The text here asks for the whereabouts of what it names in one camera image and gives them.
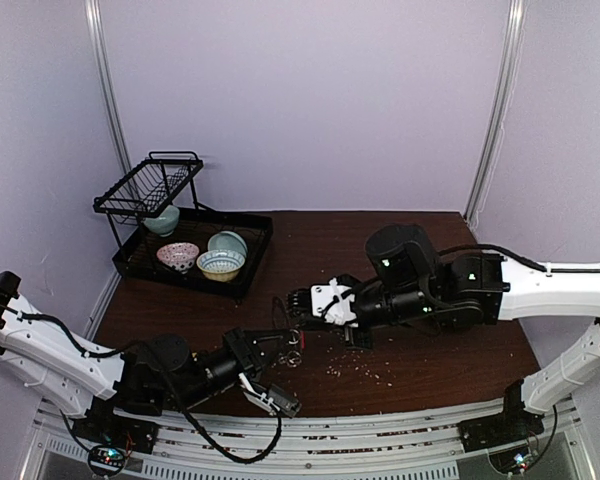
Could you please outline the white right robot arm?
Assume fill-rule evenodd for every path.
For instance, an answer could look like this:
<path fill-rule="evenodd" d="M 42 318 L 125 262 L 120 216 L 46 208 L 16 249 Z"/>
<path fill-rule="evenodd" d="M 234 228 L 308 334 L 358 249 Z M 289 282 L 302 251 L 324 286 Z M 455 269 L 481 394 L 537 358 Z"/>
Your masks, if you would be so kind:
<path fill-rule="evenodd" d="M 592 318 L 556 360 L 506 389 L 500 413 L 463 422 L 464 436 L 491 428 L 510 442 L 541 432 L 550 408 L 600 369 L 600 264 L 540 263 L 491 244 L 438 251 L 417 224 L 381 228 L 365 253 L 373 278 L 340 275 L 288 295 L 301 328 L 341 329 L 350 345 L 367 348 L 372 329 L 384 326 L 438 335 L 532 317 Z"/>

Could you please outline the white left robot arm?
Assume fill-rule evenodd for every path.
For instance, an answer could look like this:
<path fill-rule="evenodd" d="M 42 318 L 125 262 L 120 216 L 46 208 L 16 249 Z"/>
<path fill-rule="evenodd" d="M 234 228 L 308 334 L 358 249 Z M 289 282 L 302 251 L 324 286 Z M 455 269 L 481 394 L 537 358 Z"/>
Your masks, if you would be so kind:
<path fill-rule="evenodd" d="M 294 396 L 259 382 L 282 346 L 294 339 L 290 330 L 236 328 L 211 352 L 192 351 L 176 334 L 110 349 L 39 312 L 19 285 L 14 273 L 0 273 L 0 363 L 67 417 L 84 419 L 103 444 L 117 442 L 124 433 L 122 419 L 112 410 L 158 417 L 190 410 L 233 387 L 273 415 L 293 417 L 300 409 Z"/>

